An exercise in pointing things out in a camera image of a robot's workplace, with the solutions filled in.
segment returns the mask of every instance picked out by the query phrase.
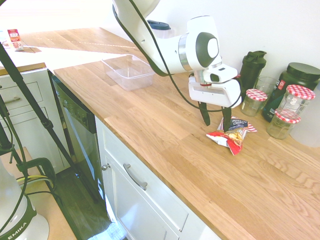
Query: red gingham lid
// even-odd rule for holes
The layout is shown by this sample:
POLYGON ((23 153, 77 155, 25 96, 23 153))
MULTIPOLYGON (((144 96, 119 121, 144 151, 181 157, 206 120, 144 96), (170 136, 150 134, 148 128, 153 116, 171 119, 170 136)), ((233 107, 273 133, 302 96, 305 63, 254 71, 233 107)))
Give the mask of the red gingham lid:
POLYGON ((245 91, 245 94, 249 98, 260 101, 260 102, 264 102, 268 98, 266 93, 258 89, 248 89, 247 91, 245 91))
POLYGON ((278 112, 278 109, 275 110, 275 115, 281 119, 282 121, 286 122, 286 123, 290 123, 290 124, 297 124, 298 122, 300 122, 301 118, 296 115, 295 112, 290 111, 290 110, 283 110, 281 112, 281 114, 278 112))
POLYGON ((288 93, 304 100, 312 100, 316 97, 316 94, 312 90, 300 85, 289 85, 286 87, 286 90, 288 93))

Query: snack bag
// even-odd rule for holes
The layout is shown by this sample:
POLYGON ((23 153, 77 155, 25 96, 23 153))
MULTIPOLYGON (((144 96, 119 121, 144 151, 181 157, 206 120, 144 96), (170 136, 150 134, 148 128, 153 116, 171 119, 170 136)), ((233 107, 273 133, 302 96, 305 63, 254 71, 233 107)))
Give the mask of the snack bag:
POLYGON ((221 120, 217 131, 210 132, 206 136, 217 144, 225 146, 231 150, 233 155, 237 155, 242 150, 242 143, 247 132, 257 132, 257 130, 247 121, 231 117, 230 128, 224 132, 224 119, 221 120))
POLYGON ((8 44, 10 48, 14 49, 15 51, 22 51, 24 46, 21 42, 20 35, 17 29, 9 29, 8 30, 9 39, 8 44))

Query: butcher block countertop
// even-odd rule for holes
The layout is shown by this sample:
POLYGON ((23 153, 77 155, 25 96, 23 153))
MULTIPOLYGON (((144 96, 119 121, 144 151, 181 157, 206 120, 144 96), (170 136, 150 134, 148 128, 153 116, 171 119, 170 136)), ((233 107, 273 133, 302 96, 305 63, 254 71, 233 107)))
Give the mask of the butcher block countertop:
MULTIPOLYGON (((101 28, 21 37, 34 47, 133 54, 145 60, 133 43, 101 28)), ((222 114, 210 113, 206 126, 169 77, 156 75, 151 86, 125 91, 105 75, 98 60, 54 74, 223 240, 320 239, 320 148, 290 136, 272 138, 260 115, 248 117, 236 107, 232 115, 258 132, 249 132, 242 151, 233 156, 206 137, 222 114)), ((173 78, 190 99, 188 74, 173 78)))

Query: drawer handle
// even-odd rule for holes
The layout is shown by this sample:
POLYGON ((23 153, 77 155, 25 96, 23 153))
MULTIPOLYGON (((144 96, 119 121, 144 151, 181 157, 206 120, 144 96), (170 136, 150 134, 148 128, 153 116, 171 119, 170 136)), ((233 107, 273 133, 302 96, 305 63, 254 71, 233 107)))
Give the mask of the drawer handle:
POLYGON ((138 180, 136 180, 133 175, 130 173, 129 168, 131 167, 130 164, 123 164, 124 170, 126 171, 126 173, 129 175, 129 177, 142 189, 142 190, 147 190, 147 185, 148 183, 146 182, 140 182, 138 180))
POLYGON ((17 102, 17 101, 20 101, 21 98, 20 97, 14 97, 13 99, 11 100, 8 100, 8 101, 5 101, 4 104, 10 104, 10 103, 14 103, 14 102, 17 102))

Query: wooden floor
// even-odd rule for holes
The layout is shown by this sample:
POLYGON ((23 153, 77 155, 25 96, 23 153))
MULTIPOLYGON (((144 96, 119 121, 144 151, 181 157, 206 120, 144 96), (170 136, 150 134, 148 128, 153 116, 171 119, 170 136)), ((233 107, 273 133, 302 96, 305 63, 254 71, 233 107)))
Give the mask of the wooden floor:
POLYGON ((124 239, 115 223, 109 221, 104 203, 94 203, 70 168, 57 174, 56 186, 55 193, 63 202, 62 212, 78 240, 124 239))

